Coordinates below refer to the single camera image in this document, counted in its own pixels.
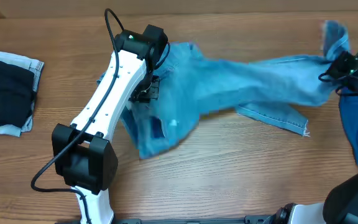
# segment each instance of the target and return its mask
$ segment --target table surface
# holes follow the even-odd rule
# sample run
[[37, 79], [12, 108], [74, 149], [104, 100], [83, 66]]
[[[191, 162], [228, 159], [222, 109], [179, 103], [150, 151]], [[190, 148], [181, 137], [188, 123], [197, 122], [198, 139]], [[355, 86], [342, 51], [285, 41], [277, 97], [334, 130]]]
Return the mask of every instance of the table surface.
[[[325, 19], [343, 22], [353, 50], [358, 49], [358, 12], [120, 19], [126, 29], [142, 32], [153, 24], [163, 27], [170, 40], [195, 41], [208, 57], [241, 62], [321, 54]], [[108, 66], [112, 46], [104, 19], [0, 19], [0, 51], [45, 62], [33, 130], [20, 138], [0, 135], [0, 223], [79, 218], [73, 194], [34, 192], [30, 180], [52, 158], [55, 125], [70, 124]], [[310, 138], [228, 110], [203, 117], [178, 147], [148, 160], [139, 160], [119, 123], [112, 143], [119, 158], [109, 188], [112, 209], [119, 218], [213, 218], [274, 213], [291, 202], [323, 202], [333, 187], [357, 173], [337, 103], [333, 94], [322, 107], [297, 106], [310, 120]], [[37, 185], [65, 187], [54, 167]]]

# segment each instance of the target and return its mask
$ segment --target blue jeans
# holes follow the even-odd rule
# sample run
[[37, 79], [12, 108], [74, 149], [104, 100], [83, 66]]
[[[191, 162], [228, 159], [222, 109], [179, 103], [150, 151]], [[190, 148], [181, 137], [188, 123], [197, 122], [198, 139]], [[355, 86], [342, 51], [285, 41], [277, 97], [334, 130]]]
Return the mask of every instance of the blue jeans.
[[227, 108], [307, 136], [308, 120], [290, 105], [325, 103], [337, 86], [319, 81], [318, 76], [350, 49], [345, 27], [327, 21], [324, 29], [324, 57], [296, 55], [239, 63], [205, 58], [192, 43], [172, 44], [166, 61], [154, 71], [160, 77], [158, 99], [136, 102], [121, 115], [140, 158], [177, 145], [200, 115]]

